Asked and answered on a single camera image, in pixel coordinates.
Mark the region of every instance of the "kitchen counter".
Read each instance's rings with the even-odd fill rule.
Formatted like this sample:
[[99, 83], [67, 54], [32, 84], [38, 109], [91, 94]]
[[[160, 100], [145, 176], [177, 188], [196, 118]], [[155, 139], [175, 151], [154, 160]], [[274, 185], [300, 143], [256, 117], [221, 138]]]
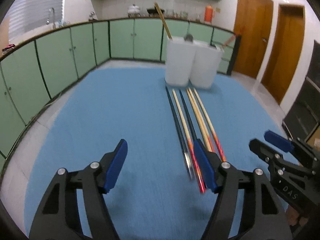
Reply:
[[[88, 22], [80, 22], [80, 23], [75, 23], [75, 24], [71, 24], [71, 25], [67, 25], [67, 26], [63, 26], [63, 27], [60, 27], [60, 28], [56, 28], [56, 29], [52, 29], [52, 30], [49, 30], [49, 31], [46, 31], [46, 32], [43, 32], [39, 35], [36, 35], [36, 36], [33, 36], [32, 38], [26, 40], [26, 41], [23, 41], [21, 43], [19, 43], [18, 45], [15, 46], [14, 49], [11, 49], [9, 52], [3, 54], [0, 56], [0, 61], [2, 61], [5, 57], [7, 57], [8, 55], [10, 55], [11, 53], [13, 53], [14, 51], [16, 51], [17, 49], [23, 47], [24, 45], [28, 44], [29, 42], [32, 42], [32, 41], [35, 41], [36, 39], [38, 38], [41, 38], [45, 35], [48, 35], [50, 33], [54, 33], [54, 32], [57, 32], [57, 31], [60, 31], [60, 30], [63, 30], [63, 29], [66, 29], [66, 28], [70, 28], [70, 27], [73, 27], [73, 26], [79, 26], [79, 25], [83, 25], [83, 24], [88, 24], [88, 23], [95, 23], [95, 22], [106, 22], [106, 21], [116, 21], [116, 20], [125, 20], [125, 19], [159, 19], [159, 17], [156, 17], [156, 16], [141, 16], [141, 17], [122, 17], [122, 18], [112, 18], [112, 19], [105, 19], [105, 20], [93, 20], [93, 21], [88, 21]], [[212, 25], [212, 24], [209, 24], [209, 23], [205, 23], [205, 22], [196, 22], [194, 20], [189, 20], [189, 19], [182, 19], [182, 18], [176, 18], [176, 17], [165, 17], [165, 19], [167, 20], [177, 20], [177, 21], [184, 21], [184, 22], [189, 22], [189, 23], [196, 23], [196, 24], [200, 24], [200, 25], [206, 25], [206, 26], [211, 26], [211, 27], [214, 27], [214, 28], [218, 28], [220, 30], [224, 30], [226, 32], [230, 32], [230, 33], [233, 33], [233, 31], [231, 30], [227, 30], [227, 29], [224, 29], [224, 28], [221, 28], [221, 27], [217, 27], [215, 25]]]

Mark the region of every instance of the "faucet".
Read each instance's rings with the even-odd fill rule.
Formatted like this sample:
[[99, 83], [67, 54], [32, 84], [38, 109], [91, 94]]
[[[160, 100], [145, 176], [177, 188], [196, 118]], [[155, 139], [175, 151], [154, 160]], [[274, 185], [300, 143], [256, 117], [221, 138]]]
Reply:
[[52, 12], [52, 21], [53, 21], [53, 29], [56, 28], [56, 24], [55, 24], [55, 12], [54, 12], [54, 8], [51, 7], [49, 9], [49, 16], [48, 16], [48, 19], [47, 19], [47, 25], [50, 23], [50, 15], [51, 15], [51, 12]]

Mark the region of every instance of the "green cabinet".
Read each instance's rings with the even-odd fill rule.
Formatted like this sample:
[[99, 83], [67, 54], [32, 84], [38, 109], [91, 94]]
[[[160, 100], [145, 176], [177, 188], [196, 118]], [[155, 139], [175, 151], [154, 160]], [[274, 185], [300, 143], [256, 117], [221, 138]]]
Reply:
[[109, 52], [109, 22], [93, 23], [94, 49], [97, 64], [110, 58]]
[[111, 57], [133, 58], [133, 26], [134, 19], [110, 22]]
[[162, 22], [160, 19], [136, 19], [134, 58], [160, 60]]
[[193, 35], [194, 40], [204, 41], [208, 44], [211, 42], [213, 27], [197, 24], [197, 23], [190, 23], [189, 26], [189, 33]]
[[11, 98], [25, 123], [29, 123], [50, 100], [36, 56], [35, 42], [30, 42], [1, 62]]
[[36, 40], [40, 65], [51, 97], [77, 80], [70, 29]]
[[[184, 37], [188, 32], [189, 23], [185, 21], [176, 21], [176, 20], [166, 20], [167, 25], [169, 27], [171, 36], [176, 37]], [[167, 60], [167, 42], [168, 42], [168, 35], [167, 32], [164, 31], [163, 34], [163, 41], [162, 41], [162, 56], [161, 60]]]
[[96, 66], [92, 24], [71, 27], [71, 38], [79, 77]]
[[[233, 33], [227, 32], [225, 30], [221, 30], [218, 28], [214, 28], [212, 43], [224, 44], [227, 40], [229, 40], [233, 36]], [[228, 44], [229, 47], [235, 46], [235, 40]]]
[[229, 68], [229, 62], [222, 59], [218, 67], [218, 72], [226, 74], [228, 71], [228, 68]]
[[0, 112], [0, 151], [7, 156], [25, 128], [25, 124], [11, 101], [2, 75], [0, 75]]

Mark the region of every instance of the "white wall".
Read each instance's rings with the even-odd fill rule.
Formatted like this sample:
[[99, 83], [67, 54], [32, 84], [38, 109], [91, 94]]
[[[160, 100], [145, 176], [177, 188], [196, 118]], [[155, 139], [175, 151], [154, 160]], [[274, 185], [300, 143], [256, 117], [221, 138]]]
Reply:
[[64, 8], [64, 21], [71, 24], [88, 21], [92, 11], [101, 19], [102, 0], [65, 0]]

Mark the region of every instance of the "white container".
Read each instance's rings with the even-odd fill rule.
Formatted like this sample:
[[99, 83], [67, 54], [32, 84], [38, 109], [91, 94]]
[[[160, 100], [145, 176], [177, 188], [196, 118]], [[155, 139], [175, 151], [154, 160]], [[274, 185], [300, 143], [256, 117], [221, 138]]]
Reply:
[[181, 37], [172, 37], [167, 42], [165, 81], [171, 86], [184, 87], [189, 82], [196, 45]]
[[212, 86], [217, 74], [224, 50], [221, 47], [213, 47], [202, 41], [194, 41], [197, 47], [193, 62], [190, 81], [197, 88], [208, 89]]

